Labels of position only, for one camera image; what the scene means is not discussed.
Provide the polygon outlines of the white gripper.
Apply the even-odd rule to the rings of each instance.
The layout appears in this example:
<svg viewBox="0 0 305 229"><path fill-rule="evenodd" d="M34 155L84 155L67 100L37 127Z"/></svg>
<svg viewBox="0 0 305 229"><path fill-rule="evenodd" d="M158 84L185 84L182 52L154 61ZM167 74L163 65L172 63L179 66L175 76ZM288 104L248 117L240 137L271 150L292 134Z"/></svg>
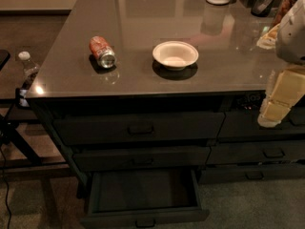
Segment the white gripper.
<svg viewBox="0 0 305 229"><path fill-rule="evenodd" d="M280 72L272 71L257 122L261 127L280 124L291 108L305 94L305 68L289 64Z"/></svg>

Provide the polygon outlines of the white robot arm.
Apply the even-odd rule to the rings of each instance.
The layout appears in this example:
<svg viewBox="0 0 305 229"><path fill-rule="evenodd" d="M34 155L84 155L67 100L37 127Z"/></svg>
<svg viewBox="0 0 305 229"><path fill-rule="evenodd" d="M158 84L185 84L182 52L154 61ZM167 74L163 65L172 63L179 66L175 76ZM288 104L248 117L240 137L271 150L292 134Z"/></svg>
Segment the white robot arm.
<svg viewBox="0 0 305 229"><path fill-rule="evenodd" d="M305 95L305 0L297 0L279 23L275 52L288 65L272 71L257 122L265 128L280 124Z"/></svg>

